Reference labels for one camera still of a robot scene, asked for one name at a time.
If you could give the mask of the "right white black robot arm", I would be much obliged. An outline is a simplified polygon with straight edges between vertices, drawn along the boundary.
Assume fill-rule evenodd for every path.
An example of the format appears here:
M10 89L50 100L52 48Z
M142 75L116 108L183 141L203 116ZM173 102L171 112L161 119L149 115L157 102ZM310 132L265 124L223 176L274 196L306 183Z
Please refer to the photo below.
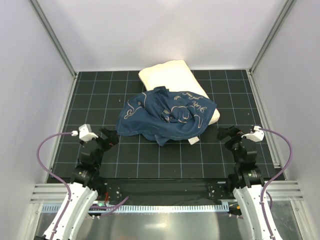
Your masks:
M225 192L235 198L241 217L244 220L250 240L281 240L282 237L274 222L266 193L265 180L256 165L256 151L248 151L244 140L261 142L265 133L261 127L254 126L250 133L242 132L238 127L219 128L217 139L223 140L224 147L231 151L235 165L233 173L228 175Z

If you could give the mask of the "black grid mat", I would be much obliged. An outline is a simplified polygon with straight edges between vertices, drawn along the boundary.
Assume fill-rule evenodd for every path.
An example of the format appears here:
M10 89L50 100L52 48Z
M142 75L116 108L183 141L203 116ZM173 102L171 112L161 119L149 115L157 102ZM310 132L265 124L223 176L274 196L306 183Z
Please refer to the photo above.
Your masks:
M142 135L122 136L103 156L100 175L105 178L225 178L233 172L234 159L217 139L218 128L233 125L245 133L261 125L257 98L247 72L242 70L193 70L208 97L217 104L220 119L207 127L199 142L169 141L159 146ZM113 130L125 102L145 91L137 71L81 72L75 84L63 131L88 123L97 133Z

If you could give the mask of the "right aluminium corner post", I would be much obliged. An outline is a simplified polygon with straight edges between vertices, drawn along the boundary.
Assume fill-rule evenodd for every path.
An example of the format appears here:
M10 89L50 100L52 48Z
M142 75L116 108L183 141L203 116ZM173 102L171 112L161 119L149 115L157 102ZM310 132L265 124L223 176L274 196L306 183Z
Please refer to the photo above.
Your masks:
M295 5L296 0L286 0L284 5L282 6L279 14L277 15L266 39L264 40L256 58L254 59L249 72L252 75L255 70L257 69L258 65L260 64L261 60L263 59L265 53L267 52L268 48L272 44L274 38L276 37L277 33L279 32L281 26L283 25L285 19L289 15L291 9Z

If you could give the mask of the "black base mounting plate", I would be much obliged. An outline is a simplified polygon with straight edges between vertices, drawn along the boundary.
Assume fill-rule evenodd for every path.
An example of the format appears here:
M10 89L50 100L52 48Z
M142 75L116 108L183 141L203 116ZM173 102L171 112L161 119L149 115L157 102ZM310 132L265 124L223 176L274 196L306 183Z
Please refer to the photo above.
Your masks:
M103 178L80 180L98 192L101 200L128 205L180 205L196 201L219 203L233 200L227 178Z

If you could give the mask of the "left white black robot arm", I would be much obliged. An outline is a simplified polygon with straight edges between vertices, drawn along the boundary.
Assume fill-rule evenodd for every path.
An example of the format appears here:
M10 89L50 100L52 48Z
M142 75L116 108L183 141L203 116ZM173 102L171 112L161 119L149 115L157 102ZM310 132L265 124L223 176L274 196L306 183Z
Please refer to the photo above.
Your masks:
M77 238L80 227L95 200L101 200L106 194L104 179L100 176L100 167L104 153L119 143L118 133L115 130L100 128L99 131L106 136L102 138L94 133L89 124L83 124L77 130L71 132L56 133L43 140L37 148L36 157L40 162L40 149L49 139L70 135L78 137L80 144L90 141L97 143L97 147L90 153L83 153L78 159L78 164L73 170L70 183L66 183L61 177L43 169L59 182L64 184L67 193L55 215L52 223L41 237L36 240L74 240Z

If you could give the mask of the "aluminium corner post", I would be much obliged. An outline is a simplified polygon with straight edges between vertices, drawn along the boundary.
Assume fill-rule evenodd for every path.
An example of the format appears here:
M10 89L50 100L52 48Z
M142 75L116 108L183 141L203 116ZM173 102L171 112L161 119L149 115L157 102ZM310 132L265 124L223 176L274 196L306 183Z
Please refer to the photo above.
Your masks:
M285 19L289 15L291 9L295 5L296 0L286 0L284 5L282 6L279 14L277 15L266 39L264 40L256 58L254 59L249 72L252 75L255 70L257 69L258 65L260 64L261 60L263 59L265 53L267 52L268 48L272 44L274 38L276 37L277 33L279 32L281 26L283 25Z
M61 45L55 31L53 30L49 20L47 19L40 3L38 0L28 0L30 3L32 9L34 10L36 16L38 17L40 23L42 24L46 34L48 35L49 39L51 40L53 46L57 50L62 62L66 66L67 70L71 74L73 78L77 76L77 72L75 71L74 67L72 66L69 58L67 57L67 54L65 50L63 49L63 46Z

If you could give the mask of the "aluminium front rail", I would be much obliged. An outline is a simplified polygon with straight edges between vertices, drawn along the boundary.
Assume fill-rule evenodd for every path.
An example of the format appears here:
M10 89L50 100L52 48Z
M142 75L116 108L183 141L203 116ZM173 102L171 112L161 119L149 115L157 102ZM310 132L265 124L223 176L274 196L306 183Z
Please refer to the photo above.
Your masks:
M304 197L296 180L275 180L266 191L273 201L303 201ZM31 195L30 203L61 203L67 194L66 187L61 183L36 184Z

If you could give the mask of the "cream white pillow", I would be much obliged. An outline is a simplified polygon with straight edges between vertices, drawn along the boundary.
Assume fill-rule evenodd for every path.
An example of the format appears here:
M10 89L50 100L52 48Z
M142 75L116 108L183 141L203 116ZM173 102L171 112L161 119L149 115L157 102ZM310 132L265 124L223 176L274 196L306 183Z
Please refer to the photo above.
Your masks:
M165 87L170 92L190 92L209 99L184 60L171 60L144 68L138 76L147 91Z

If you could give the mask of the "dark blue embroidered pillowcase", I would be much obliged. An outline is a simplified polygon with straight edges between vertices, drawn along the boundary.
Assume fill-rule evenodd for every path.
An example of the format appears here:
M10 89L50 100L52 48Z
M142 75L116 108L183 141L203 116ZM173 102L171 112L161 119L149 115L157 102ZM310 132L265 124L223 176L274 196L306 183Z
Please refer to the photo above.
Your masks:
M190 91L169 91L164 86L130 98L121 110L115 130L120 136L143 135L160 146L201 135L217 109L207 97Z

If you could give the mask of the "left aluminium corner post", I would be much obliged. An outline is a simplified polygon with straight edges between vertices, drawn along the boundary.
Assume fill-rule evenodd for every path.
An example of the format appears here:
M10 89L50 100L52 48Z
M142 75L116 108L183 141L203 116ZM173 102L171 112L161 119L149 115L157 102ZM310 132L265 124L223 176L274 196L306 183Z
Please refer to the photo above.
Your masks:
M46 34L48 35L49 39L51 40L53 46L57 50L62 62L66 66L67 70L71 74L73 78L77 76L77 72L75 71L74 67L72 66L69 58L67 57L67 54L65 50L63 49L63 46L61 45L55 31L53 30L49 20L47 19L40 3L38 0L28 0L30 3L32 9L34 10L36 16L38 17L40 23L42 24Z

